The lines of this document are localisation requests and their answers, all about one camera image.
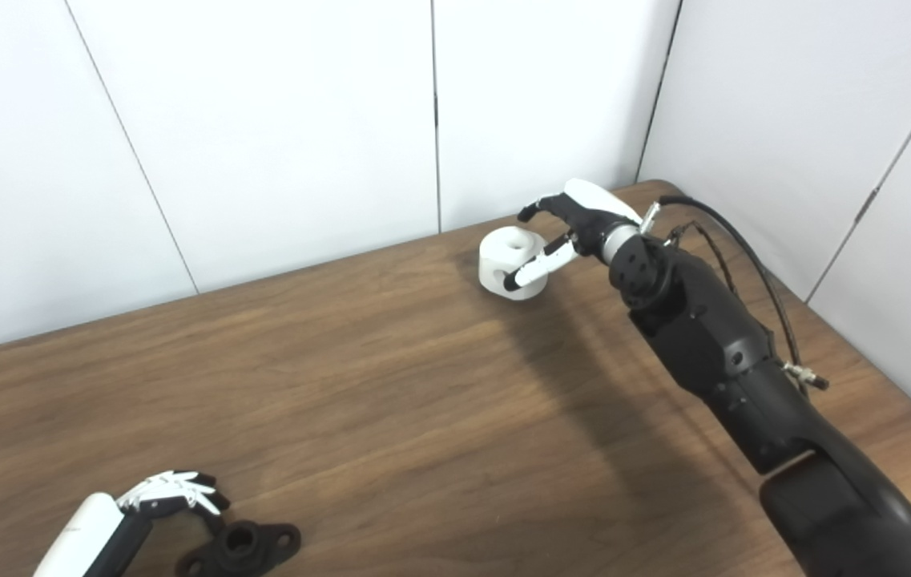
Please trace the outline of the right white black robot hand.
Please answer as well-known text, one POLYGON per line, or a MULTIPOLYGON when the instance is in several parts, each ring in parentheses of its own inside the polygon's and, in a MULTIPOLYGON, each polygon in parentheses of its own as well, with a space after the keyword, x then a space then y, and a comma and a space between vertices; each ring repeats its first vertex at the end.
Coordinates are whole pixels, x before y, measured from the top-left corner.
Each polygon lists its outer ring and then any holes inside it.
POLYGON ((568 230, 544 245, 542 251, 513 272, 504 274, 503 288, 517 292, 583 256, 594 256, 606 265, 619 248, 641 234, 642 217, 608 190, 588 180, 571 179, 562 192, 540 197, 517 214, 527 223, 537 213, 560 219, 568 230))

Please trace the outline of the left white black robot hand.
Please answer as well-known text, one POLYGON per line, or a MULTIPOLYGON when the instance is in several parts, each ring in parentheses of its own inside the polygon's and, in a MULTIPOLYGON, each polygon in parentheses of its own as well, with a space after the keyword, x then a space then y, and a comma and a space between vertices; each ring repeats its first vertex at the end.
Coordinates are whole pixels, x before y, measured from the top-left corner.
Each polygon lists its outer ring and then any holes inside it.
POLYGON ((190 511, 211 533, 231 506, 216 478, 171 469, 148 476, 118 498, 97 492, 84 501, 38 564, 37 576, 122 576, 157 519, 190 511))

